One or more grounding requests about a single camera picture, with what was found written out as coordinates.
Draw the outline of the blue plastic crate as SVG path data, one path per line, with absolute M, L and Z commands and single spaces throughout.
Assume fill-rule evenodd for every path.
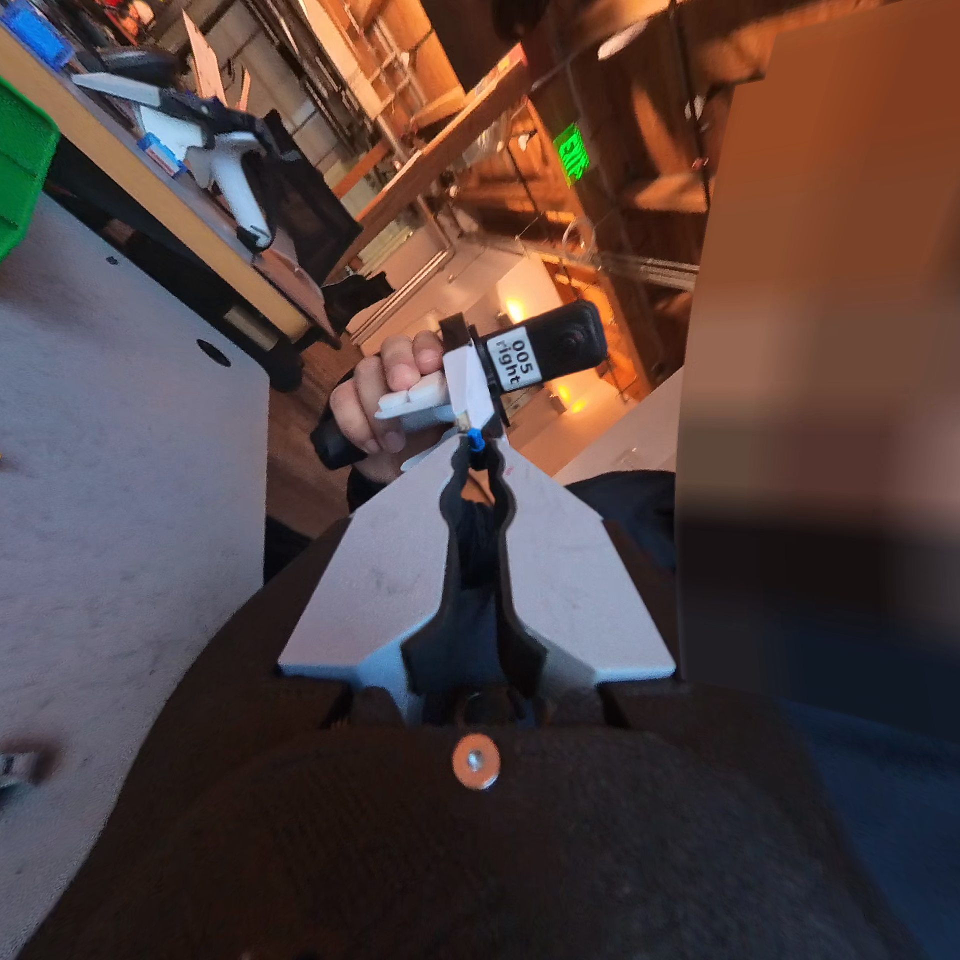
M 30 1 L 2 5 L 2 25 L 43 65 L 62 72 L 74 57 L 67 38 Z

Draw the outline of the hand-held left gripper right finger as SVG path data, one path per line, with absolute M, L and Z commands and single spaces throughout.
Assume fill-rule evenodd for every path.
M 504 440 L 490 444 L 501 664 L 514 685 L 660 680 L 676 662 L 601 516 Z

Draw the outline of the black monitor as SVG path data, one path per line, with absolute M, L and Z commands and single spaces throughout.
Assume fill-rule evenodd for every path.
M 278 150 L 266 160 L 270 210 L 292 240 L 299 266 L 324 286 L 362 228 L 306 158 L 281 114 L 272 109 L 263 123 Z

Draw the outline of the person's blue jeans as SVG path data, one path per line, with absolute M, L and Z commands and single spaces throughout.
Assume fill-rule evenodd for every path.
M 779 703 L 853 847 L 929 958 L 959 957 L 959 746 Z

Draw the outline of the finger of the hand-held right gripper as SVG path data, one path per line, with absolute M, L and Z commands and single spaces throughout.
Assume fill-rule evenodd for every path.
M 415 466 L 429 457 L 435 450 L 438 450 L 440 447 L 442 447 L 443 444 L 446 443 L 450 438 L 456 438 L 458 436 L 459 431 L 457 429 L 445 430 L 430 446 L 404 460 L 400 466 L 400 470 L 402 472 L 409 472 L 410 470 L 414 469 Z
M 491 395 L 480 348 L 474 342 L 442 353 L 443 373 L 458 432 L 482 433 L 498 412 Z

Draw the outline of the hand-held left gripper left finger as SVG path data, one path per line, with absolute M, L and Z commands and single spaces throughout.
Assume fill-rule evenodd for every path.
M 354 511 L 279 655 L 283 675 L 381 688 L 406 723 L 419 722 L 423 698 L 403 646 L 459 588 L 442 501 L 461 466 L 462 440 L 447 438 Z

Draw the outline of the white ceiling lamp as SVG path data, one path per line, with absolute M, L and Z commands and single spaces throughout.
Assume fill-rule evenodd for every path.
M 623 52 L 642 35 L 649 23 L 650 18 L 635 20 L 607 37 L 597 48 L 597 60 L 603 63 Z

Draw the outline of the green exit sign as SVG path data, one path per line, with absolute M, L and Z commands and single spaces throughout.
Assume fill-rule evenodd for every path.
M 578 184 L 591 168 L 592 160 L 577 121 L 570 123 L 552 140 L 567 187 Z

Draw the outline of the small blue box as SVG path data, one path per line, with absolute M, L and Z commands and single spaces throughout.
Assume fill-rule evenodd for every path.
M 145 133 L 138 139 L 136 146 L 170 179 L 176 179 L 188 172 L 186 163 L 154 133 Z

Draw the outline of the white desk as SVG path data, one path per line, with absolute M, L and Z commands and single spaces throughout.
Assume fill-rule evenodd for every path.
M 1 953 L 87 859 L 165 702 L 262 586 L 269 383 L 46 195 L 1 270 Z

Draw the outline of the wooden-edged table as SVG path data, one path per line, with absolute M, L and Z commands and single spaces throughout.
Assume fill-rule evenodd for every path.
M 57 126 L 70 145 L 67 157 L 85 157 L 83 172 L 99 171 L 132 205 L 145 227 L 161 227 L 162 241 L 216 276 L 231 290 L 222 322 L 253 345 L 252 358 L 268 374 L 273 390 L 292 394 L 304 381 L 304 355 L 327 341 L 317 298 L 301 305 L 264 273 L 261 258 L 234 235 L 219 205 L 192 181 L 176 181 L 138 149 L 136 139 L 70 78 L 51 70 L 9 29 L 1 29 L 2 79 Z

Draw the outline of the person's right hand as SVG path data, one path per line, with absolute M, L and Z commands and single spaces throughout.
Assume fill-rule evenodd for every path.
M 342 435 L 366 452 L 356 464 L 360 474 L 375 483 L 392 483 L 402 475 L 406 460 L 443 437 L 448 429 L 444 424 L 407 435 L 396 420 L 376 417 L 381 397 L 410 390 L 442 368 L 443 345 L 436 333 L 394 335 L 381 343 L 378 354 L 354 367 L 352 378 L 332 390 L 329 406 Z

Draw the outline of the green plastic bin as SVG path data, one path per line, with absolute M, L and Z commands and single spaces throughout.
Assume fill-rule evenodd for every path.
M 54 121 L 2 78 L 2 260 L 28 232 L 60 138 Z

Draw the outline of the spare hand-held gripper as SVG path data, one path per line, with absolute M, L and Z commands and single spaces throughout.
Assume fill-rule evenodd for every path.
M 130 106 L 142 138 L 155 134 L 182 160 L 201 189 L 215 186 L 236 225 L 239 241 L 260 255 L 278 231 L 266 188 L 256 185 L 279 150 L 264 123 L 215 98 L 100 71 L 75 74 L 73 84 Z

